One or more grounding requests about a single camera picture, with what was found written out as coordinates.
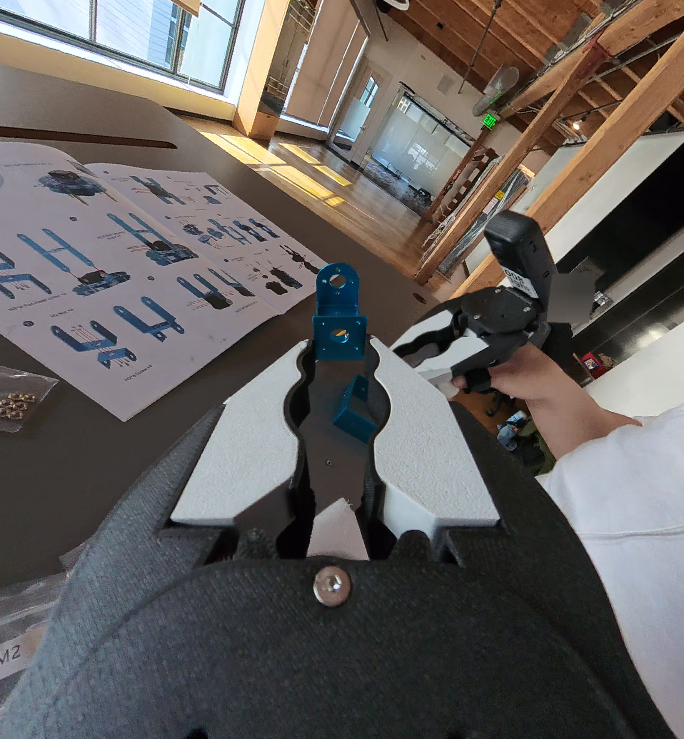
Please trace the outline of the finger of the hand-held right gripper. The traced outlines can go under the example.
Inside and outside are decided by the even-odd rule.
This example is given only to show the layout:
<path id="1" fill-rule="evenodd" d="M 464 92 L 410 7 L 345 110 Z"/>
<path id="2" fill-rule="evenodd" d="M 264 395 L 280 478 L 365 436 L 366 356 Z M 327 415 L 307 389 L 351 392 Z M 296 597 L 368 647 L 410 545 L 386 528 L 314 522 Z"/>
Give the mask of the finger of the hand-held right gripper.
<path id="1" fill-rule="evenodd" d="M 465 378 L 466 390 L 475 393 L 491 391 L 491 376 L 487 366 L 488 345 L 476 336 L 455 339 L 446 348 L 429 343 L 414 355 L 414 371 L 435 386 L 447 400 L 453 400 L 460 388 L 455 378 Z"/>
<path id="2" fill-rule="evenodd" d="M 407 329 L 392 344 L 392 352 L 408 365 L 453 365 L 457 356 L 450 348 L 457 334 L 454 316 L 430 316 Z"/>

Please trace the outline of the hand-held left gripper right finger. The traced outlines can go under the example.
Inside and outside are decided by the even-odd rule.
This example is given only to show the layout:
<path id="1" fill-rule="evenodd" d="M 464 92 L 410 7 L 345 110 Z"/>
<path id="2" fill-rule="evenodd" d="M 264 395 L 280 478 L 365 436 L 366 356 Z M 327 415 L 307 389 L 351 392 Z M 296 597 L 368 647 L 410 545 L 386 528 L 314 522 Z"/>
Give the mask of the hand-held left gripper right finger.
<path id="1" fill-rule="evenodd" d="M 372 445 L 383 484 L 381 519 L 396 537 L 444 528 L 491 528 L 500 515 L 445 395 L 378 338 L 371 389 L 387 401 Z"/>

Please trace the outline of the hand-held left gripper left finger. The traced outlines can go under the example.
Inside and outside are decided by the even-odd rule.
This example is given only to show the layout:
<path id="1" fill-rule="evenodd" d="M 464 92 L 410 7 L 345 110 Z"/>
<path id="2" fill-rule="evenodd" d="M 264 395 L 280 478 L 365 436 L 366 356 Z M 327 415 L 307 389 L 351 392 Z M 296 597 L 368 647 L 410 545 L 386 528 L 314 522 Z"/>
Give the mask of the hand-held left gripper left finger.
<path id="1" fill-rule="evenodd" d="M 286 528 L 299 515 L 305 450 L 290 401 L 303 389 L 304 339 L 224 403 L 170 520 L 218 528 Z"/>

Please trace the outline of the blue long U bracket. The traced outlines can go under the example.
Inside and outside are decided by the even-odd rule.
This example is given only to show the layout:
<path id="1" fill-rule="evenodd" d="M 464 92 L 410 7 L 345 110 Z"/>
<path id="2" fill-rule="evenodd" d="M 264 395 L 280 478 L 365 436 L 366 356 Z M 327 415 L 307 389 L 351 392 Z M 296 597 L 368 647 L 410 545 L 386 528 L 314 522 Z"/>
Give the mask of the blue long U bracket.
<path id="1" fill-rule="evenodd" d="M 333 419 L 334 425 L 353 438 L 367 444 L 377 430 L 369 409 L 369 381 L 356 374 L 341 395 Z"/>

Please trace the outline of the blue short U bracket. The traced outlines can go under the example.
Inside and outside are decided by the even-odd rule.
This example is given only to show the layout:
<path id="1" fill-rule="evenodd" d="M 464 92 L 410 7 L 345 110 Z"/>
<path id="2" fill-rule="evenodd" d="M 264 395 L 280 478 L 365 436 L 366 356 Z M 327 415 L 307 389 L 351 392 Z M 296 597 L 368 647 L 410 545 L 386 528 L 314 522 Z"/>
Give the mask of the blue short U bracket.
<path id="1" fill-rule="evenodd" d="M 364 359 L 367 317 L 359 311 L 359 277 L 347 263 L 323 267 L 316 281 L 312 319 L 317 361 Z"/>

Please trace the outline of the person's right forearm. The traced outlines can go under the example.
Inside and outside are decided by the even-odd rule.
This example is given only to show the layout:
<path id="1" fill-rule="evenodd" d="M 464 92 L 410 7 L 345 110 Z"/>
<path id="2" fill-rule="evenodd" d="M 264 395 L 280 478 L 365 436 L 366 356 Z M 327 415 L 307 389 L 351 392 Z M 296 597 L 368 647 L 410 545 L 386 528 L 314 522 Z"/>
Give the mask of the person's right forearm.
<path id="1" fill-rule="evenodd" d="M 540 436 L 557 459 L 585 443 L 641 422 L 599 406 L 581 386 L 561 370 L 540 379 L 526 404 Z"/>

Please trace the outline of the dark grey desk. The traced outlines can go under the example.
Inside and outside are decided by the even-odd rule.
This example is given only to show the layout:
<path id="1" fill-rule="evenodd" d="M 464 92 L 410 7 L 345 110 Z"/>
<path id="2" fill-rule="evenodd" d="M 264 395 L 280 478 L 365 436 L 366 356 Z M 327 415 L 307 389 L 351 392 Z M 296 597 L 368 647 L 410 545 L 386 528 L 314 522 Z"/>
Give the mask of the dark grey desk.
<path id="1" fill-rule="evenodd" d="M 79 134 L 51 140 L 83 163 L 211 175 L 310 247 L 362 278 L 361 308 L 389 343 L 437 299 L 391 257 L 350 238 L 162 106 L 142 97 L 0 64 L 0 131 Z M 67 383 L 22 431 L 0 431 L 0 589 L 60 571 L 60 556 L 86 541 L 117 501 L 217 402 L 310 336 L 307 299 L 219 356 L 176 390 L 121 422 Z"/>

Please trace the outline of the person's right hand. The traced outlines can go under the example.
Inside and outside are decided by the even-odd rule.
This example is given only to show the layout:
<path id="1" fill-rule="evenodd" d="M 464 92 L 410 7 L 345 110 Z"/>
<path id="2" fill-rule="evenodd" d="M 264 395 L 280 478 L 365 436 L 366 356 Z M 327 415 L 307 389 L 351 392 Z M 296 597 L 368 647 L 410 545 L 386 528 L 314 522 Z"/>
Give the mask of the person's right hand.
<path id="1" fill-rule="evenodd" d="M 490 387 L 522 401 L 551 397 L 564 373 L 549 356 L 531 343 L 519 347 L 508 360 L 487 368 Z"/>

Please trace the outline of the leaning black panels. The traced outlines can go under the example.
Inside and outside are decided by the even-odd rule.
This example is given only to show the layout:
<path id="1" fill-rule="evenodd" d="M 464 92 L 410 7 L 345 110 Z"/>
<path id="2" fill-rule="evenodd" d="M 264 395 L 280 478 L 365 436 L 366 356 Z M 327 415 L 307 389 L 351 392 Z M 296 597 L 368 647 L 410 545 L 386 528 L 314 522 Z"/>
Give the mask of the leaning black panels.
<path id="1" fill-rule="evenodd" d="M 446 278 L 453 275 L 456 268 L 463 264 L 470 253 L 481 242 L 484 230 L 488 223 L 500 211 L 508 209 L 528 189 L 535 178 L 532 171 L 523 166 L 517 168 L 505 181 L 503 186 L 496 191 L 482 213 L 476 217 L 474 223 L 466 230 L 457 244 L 448 252 L 437 267 L 437 272 Z"/>

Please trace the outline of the white foam sheet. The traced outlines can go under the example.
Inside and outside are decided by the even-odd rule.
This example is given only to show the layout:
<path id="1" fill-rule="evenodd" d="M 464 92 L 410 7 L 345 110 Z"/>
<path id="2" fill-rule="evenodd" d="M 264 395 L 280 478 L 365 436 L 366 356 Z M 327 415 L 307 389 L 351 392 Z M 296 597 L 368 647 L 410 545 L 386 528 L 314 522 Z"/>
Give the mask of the white foam sheet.
<path id="1" fill-rule="evenodd" d="M 307 557 L 369 560 L 357 517 L 344 497 L 340 497 L 315 516 Z"/>

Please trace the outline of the assembly instruction booklet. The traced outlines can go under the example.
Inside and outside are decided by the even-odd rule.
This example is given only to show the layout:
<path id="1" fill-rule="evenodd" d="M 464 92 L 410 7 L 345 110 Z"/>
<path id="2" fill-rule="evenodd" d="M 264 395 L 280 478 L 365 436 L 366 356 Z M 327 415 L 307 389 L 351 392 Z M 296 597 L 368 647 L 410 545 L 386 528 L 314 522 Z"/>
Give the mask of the assembly instruction booklet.
<path id="1" fill-rule="evenodd" d="M 201 172 L 0 141 L 0 334 L 126 421 L 326 263 Z"/>

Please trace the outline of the nearly empty labelled zip bag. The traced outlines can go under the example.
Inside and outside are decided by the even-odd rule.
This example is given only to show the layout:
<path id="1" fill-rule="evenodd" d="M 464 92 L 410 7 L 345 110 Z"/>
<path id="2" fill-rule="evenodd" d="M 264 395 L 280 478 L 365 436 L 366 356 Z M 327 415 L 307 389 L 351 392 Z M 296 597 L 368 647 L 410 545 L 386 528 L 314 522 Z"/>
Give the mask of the nearly empty labelled zip bag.
<path id="1" fill-rule="evenodd" d="M 90 544 L 88 539 L 62 555 L 58 573 L 0 589 L 0 642 L 49 619 L 74 567 Z"/>

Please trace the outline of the slanted wooden post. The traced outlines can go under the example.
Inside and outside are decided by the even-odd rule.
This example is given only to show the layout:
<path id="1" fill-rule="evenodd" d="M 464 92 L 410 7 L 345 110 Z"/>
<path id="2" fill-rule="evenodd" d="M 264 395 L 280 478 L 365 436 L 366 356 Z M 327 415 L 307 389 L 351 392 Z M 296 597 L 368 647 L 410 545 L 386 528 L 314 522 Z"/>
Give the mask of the slanted wooden post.
<path id="1" fill-rule="evenodd" d="M 547 93 L 552 93 L 519 139 L 488 176 L 481 179 L 473 194 L 445 224 L 414 276 L 414 281 L 419 285 L 425 285 L 429 281 L 449 251 L 475 223 L 496 192 L 554 123 L 565 105 L 584 85 L 596 67 L 606 59 L 608 52 L 599 42 L 603 33 L 602 30 L 595 30 L 577 50 L 554 63 L 524 91 L 513 97 L 510 107 L 518 112 Z"/>
<path id="2" fill-rule="evenodd" d="M 617 11 L 600 22 L 594 22 L 572 50 L 551 62 L 534 80 L 564 56 L 577 50 L 595 30 L 604 32 L 599 42 L 608 52 L 606 59 L 596 67 L 584 85 L 565 105 L 559 115 L 561 116 L 583 88 L 598 81 L 599 69 L 614 61 L 613 69 L 606 69 L 606 72 L 608 75 L 619 72 L 622 68 L 620 62 L 622 53 L 649 42 L 653 34 L 678 23 L 683 18 L 684 2 L 635 2 L 628 9 Z M 551 235 L 569 210 L 600 181 L 641 135 L 649 130 L 651 124 L 662 113 L 669 111 L 682 97 L 684 29 L 676 35 L 669 36 L 658 48 L 662 51 L 660 58 L 651 64 L 649 70 L 634 83 L 633 88 L 621 100 L 615 102 L 614 110 L 609 117 L 596 128 L 583 148 L 527 209 L 527 215 L 537 221 L 546 235 Z M 524 91 L 533 81 L 517 94 Z M 542 107 L 551 95 L 552 93 L 547 93 L 531 104 L 543 100 Z M 503 110 L 506 117 L 517 113 L 510 107 L 512 99 Z"/>

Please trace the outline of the silver vent duct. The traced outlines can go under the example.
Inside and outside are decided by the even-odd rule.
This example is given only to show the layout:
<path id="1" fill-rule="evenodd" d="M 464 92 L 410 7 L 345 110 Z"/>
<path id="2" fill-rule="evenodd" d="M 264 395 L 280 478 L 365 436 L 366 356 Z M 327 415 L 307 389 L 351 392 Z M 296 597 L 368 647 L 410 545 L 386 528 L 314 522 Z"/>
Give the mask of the silver vent duct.
<path id="1" fill-rule="evenodd" d="M 519 69 L 503 64 L 486 84 L 482 96 L 472 108 L 472 115 L 474 117 L 484 116 L 496 110 L 499 105 L 503 105 L 504 96 L 518 81 Z"/>

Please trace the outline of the wooden wall column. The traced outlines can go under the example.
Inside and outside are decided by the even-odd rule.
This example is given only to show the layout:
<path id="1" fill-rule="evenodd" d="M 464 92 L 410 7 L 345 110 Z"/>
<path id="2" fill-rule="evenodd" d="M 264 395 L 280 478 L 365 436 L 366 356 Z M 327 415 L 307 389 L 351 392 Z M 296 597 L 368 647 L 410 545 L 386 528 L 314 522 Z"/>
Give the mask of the wooden wall column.
<path id="1" fill-rule="evenodd" d="M 263 112 L 261 101 L 288 5 L 288 1 L 264 2 L 232 120 L 234 129 L 264 143 L 273 137 L 280 120 L 278 115 Z"/>

